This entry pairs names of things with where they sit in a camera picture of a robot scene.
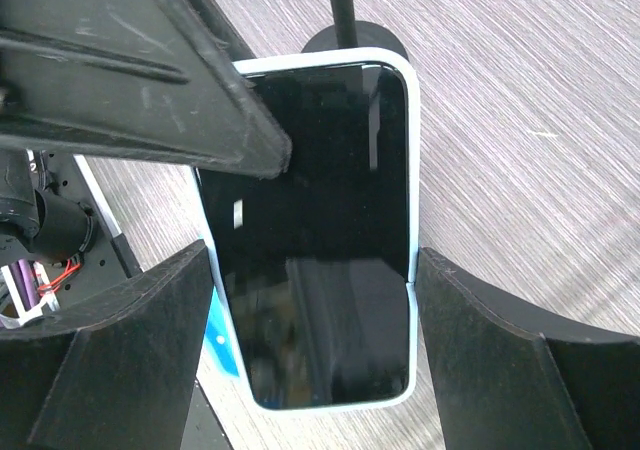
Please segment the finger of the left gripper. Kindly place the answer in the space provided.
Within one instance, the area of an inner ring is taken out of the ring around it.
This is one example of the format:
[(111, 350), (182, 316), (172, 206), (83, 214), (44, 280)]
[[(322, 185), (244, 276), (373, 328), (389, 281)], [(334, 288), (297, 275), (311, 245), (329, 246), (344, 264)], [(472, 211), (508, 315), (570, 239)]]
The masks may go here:
[(1, 0), (1, 144), (276, 177), (250, 56), (215, 0)]

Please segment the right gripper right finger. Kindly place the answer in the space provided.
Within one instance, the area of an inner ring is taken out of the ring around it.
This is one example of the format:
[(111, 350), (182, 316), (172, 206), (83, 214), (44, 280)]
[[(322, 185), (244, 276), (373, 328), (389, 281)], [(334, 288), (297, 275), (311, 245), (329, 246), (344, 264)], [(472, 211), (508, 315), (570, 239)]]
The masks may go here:
[(635, 449), (639, 340), (488, 284), (436, 251), (415, 283), (450, 449)]

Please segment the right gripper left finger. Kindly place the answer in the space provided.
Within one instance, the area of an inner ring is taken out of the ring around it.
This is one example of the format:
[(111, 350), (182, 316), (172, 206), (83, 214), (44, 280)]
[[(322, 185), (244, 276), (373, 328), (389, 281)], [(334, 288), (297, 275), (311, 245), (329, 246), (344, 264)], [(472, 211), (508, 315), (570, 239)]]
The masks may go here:
[(5, 449), (177, 449), (213, 291), (195, 241), (135, 278), (1, 334)]

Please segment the phone with light blue case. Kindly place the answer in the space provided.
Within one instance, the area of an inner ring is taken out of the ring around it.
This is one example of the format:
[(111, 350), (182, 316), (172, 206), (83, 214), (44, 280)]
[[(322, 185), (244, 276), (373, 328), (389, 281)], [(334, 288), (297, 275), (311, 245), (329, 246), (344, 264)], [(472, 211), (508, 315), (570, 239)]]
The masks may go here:
[(197, 169), (239, 377), (268, 411), (384, 408), (414, 390), (420, 89), (364, 47), (238, 61), (292, 143), (272, 179)]

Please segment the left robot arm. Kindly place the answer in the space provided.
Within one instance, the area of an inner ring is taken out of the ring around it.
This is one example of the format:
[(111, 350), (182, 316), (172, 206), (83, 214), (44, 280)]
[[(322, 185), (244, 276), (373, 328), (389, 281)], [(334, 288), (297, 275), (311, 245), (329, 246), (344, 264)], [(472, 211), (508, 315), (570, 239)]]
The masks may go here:
[(273, 178), (291, 141), (235, 69), (251, 51), (215, 0), (1, 0), (1, 261), (92, 245), (84, 203), (30, 177), (74, 154)]

